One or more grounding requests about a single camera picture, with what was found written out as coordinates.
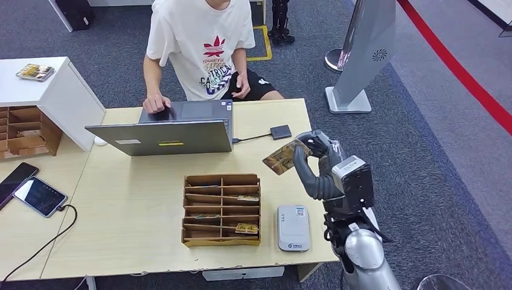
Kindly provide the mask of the person's right hand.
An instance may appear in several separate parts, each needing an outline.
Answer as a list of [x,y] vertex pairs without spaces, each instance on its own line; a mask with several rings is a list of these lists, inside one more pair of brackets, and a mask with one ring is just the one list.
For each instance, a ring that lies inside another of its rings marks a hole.
[[171,101],[169,98],[164,97],[161,94],[150,94],[143,101],[142,106],[146,113],[156,114],[166,109],[170,109]]

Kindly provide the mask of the person's left hand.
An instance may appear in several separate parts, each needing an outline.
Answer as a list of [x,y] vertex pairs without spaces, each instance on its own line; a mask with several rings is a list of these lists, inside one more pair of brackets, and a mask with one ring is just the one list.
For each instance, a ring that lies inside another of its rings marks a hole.
[[232,93],[232,97],[237,99],[244,99],[250,90],[251,88],[249,86],[247,73],[239,73],[236,81],[236,90]]

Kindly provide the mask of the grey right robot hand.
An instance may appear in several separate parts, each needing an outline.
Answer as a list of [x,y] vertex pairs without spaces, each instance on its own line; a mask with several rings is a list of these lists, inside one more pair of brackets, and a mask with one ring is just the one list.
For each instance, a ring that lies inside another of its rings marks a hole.
[[331,172],[345,158],[339,142],[331,140],[319,129],[303,132],[296,140],[305,144],[311,151],[310,155],[318,159],[319,175],[316,176],[307,162],[306,150],[300,145],[294,148],[293,164],[306,193],[315,200],[343,197]]

